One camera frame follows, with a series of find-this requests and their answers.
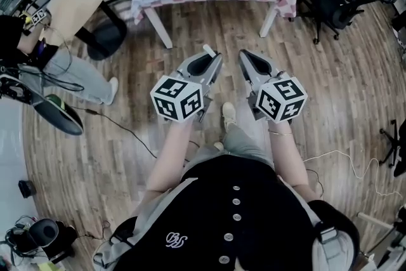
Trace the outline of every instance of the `white table leg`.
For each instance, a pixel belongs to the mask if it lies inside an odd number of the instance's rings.
[[[166,32],[166,29],[162,24],[161,20],[159,19],[157,12],[152,7],[145,8],[144,12],[149,18],[152,26],[154,26],[155,30],[157,31],[162,42],[165,44],[166,48],[171,49],[173,47],[172,40],[169,37],[168,33]]]
[[[268,12],[266,13],[265,20],[262,24],[261,30],[259,32],[260,37],[265,37],[268,35],[269,29],[272,26],[273,20],[277,16],[277,11],[276,11],[276,3],[271,3],[271,6],[268,9]]]

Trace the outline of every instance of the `gray pants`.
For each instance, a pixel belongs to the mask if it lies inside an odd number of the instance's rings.
[[[196,156],[186,164],[183,169],[183,175],[192,167],[201,162],[208,161],[217,156],[229,154],[239,157],[254,159],[255,161],[263,162],[273,169],[275,166],[273,161],[260,149],[247,134],[235,124],[230,125],[230,129],[223,140],[224,150],[219,151],[213,145],[204,145],[197,151]]]
[[[91,63],[72,55],[72,63],[69,66],[70,56],[66,48],[59,49],[44,68],[44,72],[57,80],[68,83],[76,83],[83,86],[82,91],[68,91],[84,100],[102,104],[109,102],[112,96],[112,86]],[[46,81],[44,87],[55,86]]]

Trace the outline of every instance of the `person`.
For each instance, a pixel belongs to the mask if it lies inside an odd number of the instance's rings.
[[[358,231],[310,188],[289,123],[269,122],[271,160],[237,126],[234,106],[222,111],[223,143],[201,147],[185,167],[192,120],[172,122],[142,202],[96,251],[95,270],[351,268]]]
[[[0,64],[21,70],[25,70],[21,65],[35,66],[48,75],[45,87],[76,84],[80,88],[69,86],[64,89],[93,103],[112,104],[119,87],[117,78],[113,77],[108,82],[95,66],[71,55],[67,48],[58,49],[47,45],[46,40],[39,41],[43,28],[50,23],[51,16],[48,14],[27,35],[24,19],[0,15]]]

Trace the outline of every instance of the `black t-shirt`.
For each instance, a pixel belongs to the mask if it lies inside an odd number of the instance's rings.
[[[29,57],[17,49],[23,31],[22,18],[0,15],[0,60],[4,65],[15,66],[29,61]]]
[[[222,155],[196,165],[181,191],[115,271],[312,270],[316,233],[294,194],[268,165]],[[324,222],[346,232],[359,250],[354,224],[324,201],[309,202]],[[118,230],[134,229],[135,219]]]

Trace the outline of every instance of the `white cable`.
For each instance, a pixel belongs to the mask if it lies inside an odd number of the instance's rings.
[[[368,172],[368,169],[369,169],[369,167],[370,167],[372,161],[376,161],[376,162],[377,162],[377,168],[376,168],[376,176],[375,176],[375,192],[376,192],[378,195],[380,195],[381,197],[388,197],[389,195],[392,195],[392,194],[398,194],[398,195],[400,195],[401,198],[403,198],[403,195],[400,194],[400,193],[397,192],[397,191],[394,191],[394,192],[391,192],[391,193],[380,193],[380,191],[378,191],[377,181],[378,181],[378,172],[379,172],[379,161],[378,161],[376,158],[372,158],[372,159],[369,161],[368,166],[367,166],[367,169],[365,170],[365,172],[363,172],[363,175],[362,175],[362,176],[358,176],[357,173],[355,172],[354,163],[353,163],[353,160],[352,160],[351,156],[350,156],[350,155],[347,155],[347,154],[345,154],[345,153],[343,153],[343,152],[341,152],[341,151],[339,151],[339,150],[332,150],[332,151],[330,151],[330,152],[326,152],[325,154],[322,154],[322,155],[319,155],[319,156],[316,156],[316,157],[307,158],[307,159],[305,159],[303,162],[307,162],[307,161],[310,161],[310,160],[312,160],[312,159],[320,158],[320,157],[329,155],[329,154],[331,154],[331,153],[333,153],[333,152],[339,152],[340,154],[342,154],[342,155],[344,155],[344,156],[347,156],[347,157],[350,159],[350,163],[351,163],[351,167],[353,168],[354,175],[355,175],[355,177],[358,178],[359,180],[363,180],[363,178],[365,177],[365,175],[366,175],[367,172]]]

